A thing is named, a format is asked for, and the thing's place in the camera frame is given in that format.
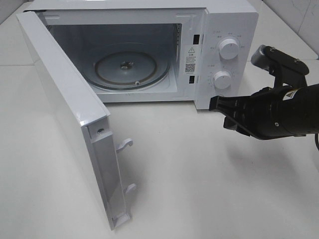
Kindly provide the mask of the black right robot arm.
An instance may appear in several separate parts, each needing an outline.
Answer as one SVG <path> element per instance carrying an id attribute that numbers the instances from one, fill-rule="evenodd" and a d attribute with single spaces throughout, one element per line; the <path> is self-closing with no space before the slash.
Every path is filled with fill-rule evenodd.
<path id="1" fill-rule="evenodd" d="M 224 128 L 260 140 L 317 134 L 319 86 L 307 85 L 307 65 L 265 45 L 251 62 L 274 76 L 274 86 L 250 96 L 211 98 L 209 109 L 225 115 Z"/>

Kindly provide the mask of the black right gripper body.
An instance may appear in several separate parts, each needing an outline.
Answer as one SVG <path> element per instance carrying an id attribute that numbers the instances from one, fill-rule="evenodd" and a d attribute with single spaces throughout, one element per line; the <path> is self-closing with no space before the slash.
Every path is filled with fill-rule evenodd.
<path id="1" fill-rule="evenodd" d="M 276 49 L 265 49 L 264 53 L 272 60 L 269 74 L 275 78 L 274 86 L 240 97 L 241 113 L 226 117 L 258 139 L 306 135 L 304 121 L 293 108 L 297 105 L 293 100 L 307 86 L 308 67 Z"/>

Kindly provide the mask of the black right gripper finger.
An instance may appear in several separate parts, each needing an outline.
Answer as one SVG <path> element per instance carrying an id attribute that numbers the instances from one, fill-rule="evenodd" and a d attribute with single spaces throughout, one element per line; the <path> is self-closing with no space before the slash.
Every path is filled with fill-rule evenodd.
<path id="1" fill-rule="evenodd" d="M 210 99 L 209 110 L 226 116 L 238 116 L 241 113 L 240 97 L 215 97 Z"/>
<path id="2" fill-rule="evenodd" d="M 236 131 L 240 134 L 250 136 L 250 133 L 246 129 L 240 127 L 236 122 L 232 121 L 228 117 L 225 117 L 223 127 L 225 129 L 233 130 L 233 131 Z"/>

